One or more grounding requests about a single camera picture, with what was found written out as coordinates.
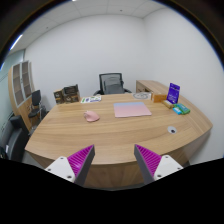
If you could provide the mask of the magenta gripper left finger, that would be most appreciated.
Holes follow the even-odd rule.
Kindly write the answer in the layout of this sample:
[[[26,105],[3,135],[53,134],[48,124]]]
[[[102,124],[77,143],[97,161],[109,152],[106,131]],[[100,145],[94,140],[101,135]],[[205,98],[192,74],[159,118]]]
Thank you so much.
[[[69,157],[60,156],[46,168],[46,171],[83,186],[94,156],[95,148],[90,145]]]

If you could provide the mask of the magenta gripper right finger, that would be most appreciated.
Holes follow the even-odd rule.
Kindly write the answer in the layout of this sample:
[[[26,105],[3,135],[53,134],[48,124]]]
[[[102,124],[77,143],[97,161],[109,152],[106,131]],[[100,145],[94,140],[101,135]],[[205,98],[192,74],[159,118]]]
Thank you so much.
[[[145,185],[182,169],[182,166],[171,156],[160,156],[140,145],[134,146],[134,155],[140,167]]]

